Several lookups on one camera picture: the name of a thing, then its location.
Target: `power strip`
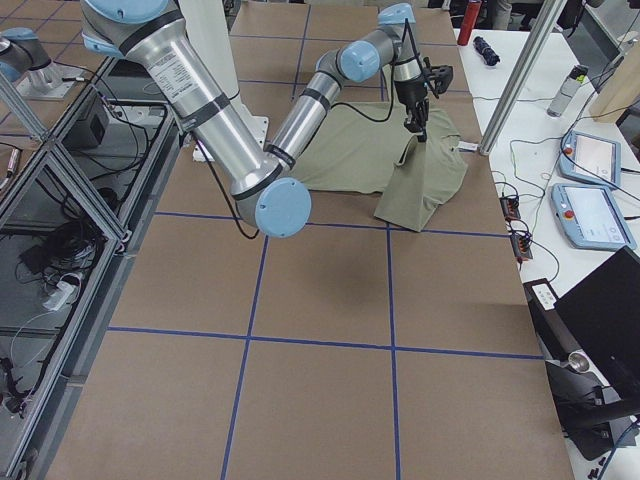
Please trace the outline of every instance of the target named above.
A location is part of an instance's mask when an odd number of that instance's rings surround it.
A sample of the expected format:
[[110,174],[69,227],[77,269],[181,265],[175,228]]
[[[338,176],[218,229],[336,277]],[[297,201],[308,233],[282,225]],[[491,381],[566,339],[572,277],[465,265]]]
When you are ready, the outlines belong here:
[[[510,222],[513,220],[520,220],[520,210],[518,208],[518,201],[512,197],[500,197],[500,207],[504,214],[504,219],[507,225],[510,226]],[[533,253],[531,253],[531,245],[527,244],[527,239],[520,232],[514,232],[510,228],[509,241],[511,242],[511,248],[513,249],[513,255],[516,257],[518,263],[526,262],[533,259]]]

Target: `red bottle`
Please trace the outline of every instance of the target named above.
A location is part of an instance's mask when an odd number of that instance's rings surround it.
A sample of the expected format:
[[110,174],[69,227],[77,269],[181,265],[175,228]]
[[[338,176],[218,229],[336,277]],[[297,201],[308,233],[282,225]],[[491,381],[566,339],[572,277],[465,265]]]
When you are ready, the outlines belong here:
[[462,19],[460,34],[458,35],[458,45],[466,45],[469,43],[471,30],[476,26],[476,20],[478,19],[478,13],[480,13],[481,6],[482,0],[469,0],[469,3],[467,4],[467,11]]

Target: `sticker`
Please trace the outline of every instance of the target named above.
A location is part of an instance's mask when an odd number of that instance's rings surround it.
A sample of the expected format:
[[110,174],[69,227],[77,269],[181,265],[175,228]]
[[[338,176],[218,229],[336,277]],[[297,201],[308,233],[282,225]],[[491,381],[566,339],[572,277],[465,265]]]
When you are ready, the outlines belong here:
[[557,298],[546,283],[534,285],[531,290],[536,294],[538,301],[545,310],[553,310],[555,308]]
[[468,150],[470,152],[475,152],[478,149],[477,143],[469,143],[469,142],[458,142],[459,150]]
[[171,103],[198,88],[198,83],[175,53],[168,53],[154,63],[149,74]]

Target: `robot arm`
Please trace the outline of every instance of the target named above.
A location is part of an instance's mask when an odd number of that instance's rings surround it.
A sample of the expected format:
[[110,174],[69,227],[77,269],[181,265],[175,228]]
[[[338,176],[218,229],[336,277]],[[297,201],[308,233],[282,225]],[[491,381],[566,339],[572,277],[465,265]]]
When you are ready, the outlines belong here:
[[407,34],[415,25],[408,4],[384,10],[378,29],[320,60],[317,73],[266,151],[187,40],[185,20],[174,0],[81,0],[81,6],[85,46],[145,67],[183,129],[193,132],[231,179],[230,193],[240,215],[267,235],[293,235],[306,223],[309,193],[286,173],[346,80],[363,81],[393,63],[398,97],[407,108],[405,125],[426,139],[426,85],[432,74],[425,73],[413,36]]
[[15,82],[28,72],[36,90],[46,93],[62,84],[62,72],[28,28],[10,28],[0,32],[0,72]]
[[264,152],[187,40],[173,0],[82,0],[85,46],[140,63],[158,84],[182,128],[192,132],[231,180],[245,221],[287,237],[306,223],[311,198],[284,178],[284,165]]
[[378,28],[345,48],[326,53],[316,74],[302,92],[267,151],[289,168],[305,150],[347,80],[363,82],[383,66],[393,67],[398,100],[405,105],[405,127],[426,141],[429,114],[428,84],[435,81],[436,95],[444,93],[453,78],[450,66],[431,68],[419,57],[415,17],[407,3],[386,8],[378,15]]

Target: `blue joint cap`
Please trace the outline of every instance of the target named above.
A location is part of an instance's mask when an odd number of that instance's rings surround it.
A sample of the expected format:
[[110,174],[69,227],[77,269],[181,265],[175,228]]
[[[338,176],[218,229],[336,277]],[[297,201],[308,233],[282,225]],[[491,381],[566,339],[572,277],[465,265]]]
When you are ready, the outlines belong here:
[[103,17],[118,23],[145,23],[158,17],[169,0],[85,0]]
[[311,195],[295,178],[279,178],[260,194],[256,224],[270,237],[286,238],[305,226],[311,213]]
[[8,63],[0,62],[0,72],[12,83],[20,78],[20,72]]
[[380,54],[369,42],[357,40],[340,53],[339,64],[349,80],[364,82],[380,69]]
[[7,40],[13,40],[14,42],[18,40],[37,40],[38,39],[38,36],[35,33],[33,33],[33,30],[25,27],[9,28],[4,32],[2,32],[2,36]]
[[416,23],[413,8],[408,3],[391,5],[378,14],[378,25],[404,25],[405,20]]
[[82,34],[82,38],[84,39],[84,46],[87,50],[91,50],[92,52],[99,53],[101,55],[107,55],[108,57],[115,57],[118,59],[123,59],[124,55],[122,52],[118,50],[115,45],[105,42],[104,40],[90,37],[88,35]]

